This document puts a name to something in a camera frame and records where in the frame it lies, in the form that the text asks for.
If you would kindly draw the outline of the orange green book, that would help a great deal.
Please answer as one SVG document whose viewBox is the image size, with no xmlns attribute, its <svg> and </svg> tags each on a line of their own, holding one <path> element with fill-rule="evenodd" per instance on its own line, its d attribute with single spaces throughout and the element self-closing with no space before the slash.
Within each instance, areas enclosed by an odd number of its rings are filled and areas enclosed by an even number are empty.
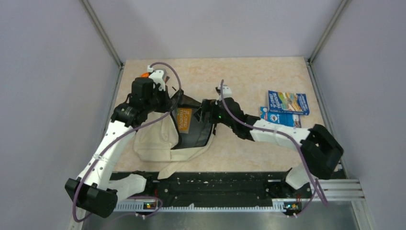
<svg viewBox="0 0 406 230">
<path fill-rule="evenodd" d="M 180 133 L 189 133 L 192 109 L 191 108 L 178 108 L 177 109 L 177 126 Z"/>
</svg>

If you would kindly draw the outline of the cream canvas backpack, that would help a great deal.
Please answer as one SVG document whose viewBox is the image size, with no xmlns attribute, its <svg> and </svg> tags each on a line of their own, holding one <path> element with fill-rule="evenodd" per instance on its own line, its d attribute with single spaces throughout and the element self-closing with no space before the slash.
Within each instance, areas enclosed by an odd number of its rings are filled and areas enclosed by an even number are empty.
<svg viewBox="0 0 406 230">
<path fill-rule="evenodd" d="M 216 125 L 199 122 L 194 113 L 201 103 L 185 94 L 176 92 L 171 97 L 175 109 L 165 118 L 137 131 L 133 150 L 142 161 L 166 162 L 158 179 L 167 179 L 186 162 L 205 153 L 214 137 Z M 177 126 L 177 109 L 191 108 L 189 133 L 180 133 Z"/>
</svg>

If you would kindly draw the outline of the blue illustrated cover book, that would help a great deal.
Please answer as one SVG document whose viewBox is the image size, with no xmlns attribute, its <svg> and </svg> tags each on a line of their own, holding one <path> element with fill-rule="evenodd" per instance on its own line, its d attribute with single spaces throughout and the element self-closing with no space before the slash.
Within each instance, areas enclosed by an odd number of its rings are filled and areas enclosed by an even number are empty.
<svg viewBox="0 0 406 230">
<path fill-rule="evenodd" d="M 268 91 L 268 109 L 283 114 L 310 114 L 307 96 L 304 93 Z"/>
</svg>

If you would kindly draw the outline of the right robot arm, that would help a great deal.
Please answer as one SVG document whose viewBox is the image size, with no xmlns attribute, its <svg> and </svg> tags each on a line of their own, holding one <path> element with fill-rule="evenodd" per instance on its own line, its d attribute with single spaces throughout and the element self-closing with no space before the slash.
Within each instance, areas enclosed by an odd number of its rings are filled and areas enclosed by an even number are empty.
<svg viewBox="0 0 406 230">
<path fill-rule="evenodd" d="M 342 146 L 323 125 L 295 128 L 275 124 L 244 113 L 230 97 L 204 99 L 194 116 L 200 122 L 223 124 L 241 139 L 297 150 L 302 163 L 290 169 L 281 184 L 281 192 L 286 197 L 294 197 L 301 187 L 315 179 L 329 180 L 344 153 Z"/>
</svg>

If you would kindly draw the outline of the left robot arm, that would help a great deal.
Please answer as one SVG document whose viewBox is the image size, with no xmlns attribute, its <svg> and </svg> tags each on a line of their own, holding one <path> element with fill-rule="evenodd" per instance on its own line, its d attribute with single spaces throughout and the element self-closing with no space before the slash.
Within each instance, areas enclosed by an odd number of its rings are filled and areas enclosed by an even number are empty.
<svg viewBox="0 0 406 230">
<path fill-rule="evenodd" d="M 154 186 L 147 177 L 136 172 L 111 181 L 111 175 L 127 143 L 138 130 L 152 125 L 170 114 L 172 102 L 166 77 L 138 77 L 132 82 L 126 100 L 115 107 L 107 131 L 84 170 L 75 179 L 68 179 L 65 190 L 72 199 L 72 217 L 83 222 L 87 215 L 77 215 L 79 209 L 106 218 L 117 203 L 140 195 L 148 198 Z"/>
</svg>

